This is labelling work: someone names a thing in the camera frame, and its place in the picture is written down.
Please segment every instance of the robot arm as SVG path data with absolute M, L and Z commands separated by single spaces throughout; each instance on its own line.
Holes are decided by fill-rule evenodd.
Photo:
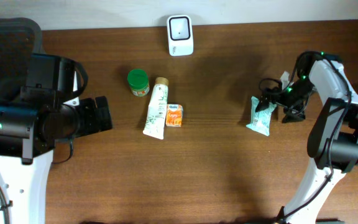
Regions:
M 337 68 L 339 73 L 345 78 L 347 85 L 350 88 L 352 93 L 352 105 L 358 105 L 358 95 L 351 87 L 351 84 L 347 80 L 344 74 L 344 67 L 339 62 L 332 62 L 334 66 Z M 330 64 L 326 60 L 318 60 L 313 64 L 310 74 L 309 74 L 310 82 L 316 87 L 317 92 L 319 93 L 319 97 L 323 104 L 326 104 L 329 98 L 342 99 L 347 100 L 346 96 L 346 87 L 344 86 L 342 80 L 338 78 L 338 76 L 334 73 Z M 313 141 L 318 141 L 318 139 L 311 137 L 308 143 L 308 150 L 313 150 L 315 144 Z M 358 148 L 356 147 L 353 150 L 356 154 L 358 154 Z M 318 213 L 323 206 L 324 202 L 328 198 L 328 195 L 335 187 L 335 185 L 346 175 L 346 172 L 342 169 L 334 169 L 333 176 L 331 177 L 331 181 L 329 181 L 325 187 L 322 188 L 320 192 L 319 189 L 322 185 L 325 184 L 326 178 L 331 174 L 330 168 L 324 166 L 322 169 L 318 168 L 315 158 L 311 157 L 309 159 L 309 165 L 306 170 L 306 174 L 292 200 L 284 207 L 283 215 L 288 215 L 290 212 L 294 211 L 298 207 L 304 205 L 309 199 L 315 197 L 307 206 L 300 209 L 298 212 L 290 215 L 286 218 L 287 223 L 297 224 L 312 224 L 316 222 Z
M 0 224 L 45 223 L 56 143 L 112 128 L 106 97 L 78 99 L 87 79 L 77 62 L 33 54 L 21 102 L 0 101 Z
M 324 106 L 308 139 L 310 160 L 306 174 L 295 196 L 277 217 L 277 223 L 312 224 L 316 223 L 318 213 L 335 185 L 358 165 L 358 95 L 347 80 L 343 65 L 334 55 L 319 57 L 316 52 L 303 53 L 295 68 L 300 79 L 287 89 L 265 91 L 259 110 L 264 108 L 266 101 L 272 101 L 284 107 L 284 123 L 301 121 L 305 118 L 302 102 L 315 89 L 319 93 Z M 349 98 L 345 85 L 349 87 L 352 96 L 350 106 L 347 105 Z M 354 132 L 336 132 L 330 152 L 327 152 L 335 125 L 338 121 L 342 122 L 341 115 L 347 106 L 343 121 Z

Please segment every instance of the white tube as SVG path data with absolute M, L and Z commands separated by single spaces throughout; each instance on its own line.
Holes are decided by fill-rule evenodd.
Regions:
M 147 112 L 143 134 L 164 139 L 165 117 L 167 115 L 168 80 L 158 77 L 155 80 L 152 98 Z

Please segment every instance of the wooden table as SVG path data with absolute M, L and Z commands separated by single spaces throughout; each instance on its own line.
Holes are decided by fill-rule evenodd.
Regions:
M 322 107 L 311 98 L 306 121 L 270 136 L 245 128 L 250 98 L 263 77 L 291 71 L 304 50 L 344 59 L 358 89 L 358 21 L 194 26 L 195 51 L 171 57 L 165 27 L 44 32 L 44 47 L 85 66 L 82 98 L 105 95 L 114 129 L 76 139 L 75 155 L 53 166 L 46 223 L 217 223 L 271 218 L 295 194 L 308 163 L 306 142 Z M 168 102 L 182 104 L 182 128 L 164 140 L 142 134 L 150 94 L 135 97 L 128 72 L 144 69 L 151 84 L 170 81 Z M 55 159 L 68 155 L 68 146 Z M 340 181 L 319 213 L 358 223 L 358 167 Z

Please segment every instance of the white wall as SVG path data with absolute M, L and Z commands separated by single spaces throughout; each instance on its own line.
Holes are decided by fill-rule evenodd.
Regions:
M 358 19 L 358 0 L 0 0 L 0 17 L 28 17 L 43 30 Z

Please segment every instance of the orange juice box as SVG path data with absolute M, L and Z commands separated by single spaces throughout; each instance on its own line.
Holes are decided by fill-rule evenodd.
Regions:
M 183 118 L 183 107 L 181 105 L 167 105 L 167 127 L 180 127 Z

